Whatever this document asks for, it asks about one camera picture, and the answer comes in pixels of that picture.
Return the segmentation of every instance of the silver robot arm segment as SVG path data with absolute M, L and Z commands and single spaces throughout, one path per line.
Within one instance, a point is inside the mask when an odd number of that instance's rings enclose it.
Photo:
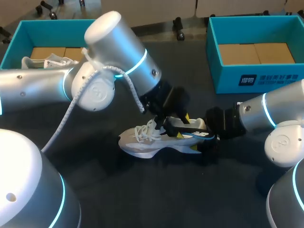
M 69 70 L 70 68 L 1 70 L 0 114 L 69 101 L 64 92 L 64 79 Z
M 281 122 L 304 119 L 304 80 L 268 92 L 239 106 L 242 125 L 249 132 L 274 129 Z

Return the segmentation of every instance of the logo on box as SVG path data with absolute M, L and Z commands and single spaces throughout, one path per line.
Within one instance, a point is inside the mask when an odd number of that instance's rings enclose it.
M 239 80 L 239 86 L 253 86 L 257 78 L 257 75 L 242 75 Z

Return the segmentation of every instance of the shoe logo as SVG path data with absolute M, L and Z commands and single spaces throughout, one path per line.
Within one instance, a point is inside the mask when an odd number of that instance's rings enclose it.
M 193 132 L 192 134 L 201 136 L 201 137 L 205 137 L 205 136 L 209 135 L 208 132 Z

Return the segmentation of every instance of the robot end effector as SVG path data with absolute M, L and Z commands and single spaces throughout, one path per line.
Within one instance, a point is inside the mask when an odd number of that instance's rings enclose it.
M 161 70 L 118 12 L 112 11 L 97 19 L 86 31 L 85 41 L 94 61 L 128 69 L 126 74 L 145 111 L 156 115 L 158 124 L 173 113 L 188 122 L 185 117 L 185 106 L 189 101 L 186 91 L 161 80 Z
M 268 159 L 291 167 L 304 158 L 304 80 L 298 81 L 230 109 L 218 107 L 206 112 L 205 122 L 221 139 L 246 132 L 272 132 L 265 142 Z

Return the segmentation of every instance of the cardboard box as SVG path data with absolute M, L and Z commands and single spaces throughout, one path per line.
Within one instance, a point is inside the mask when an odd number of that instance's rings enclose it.
M 286 43 L 220 44 L 224 65 L 295 63 Z
M 261 64 L 295 63 L 286 43 L 255 44 Z
M 224 65 L 260 64 L 254 44 L 221 44 L 218 47 Z
M 304 23 L 298 16 L 212 17 L 206 53 L 216 93 L 265 93 L 304 78 Z
M 65 54 L 65 47 L 34 47 L 32 54 L 30 55 L 31 59 L 45 59 L 49 57 L 52 53 L 63 57 Z
M 82 48 L 66 48 L 64 57 L 80 62 L 84 55 L 81 53 Z
M 24 56 L 43 59 L 51 53 L 64 56 L 67 47 L 87 47 L 84 38 L 85 32 L 93 22 L 94 20 L 21 21 L 5 53 L 0 69 L 20 69 Z

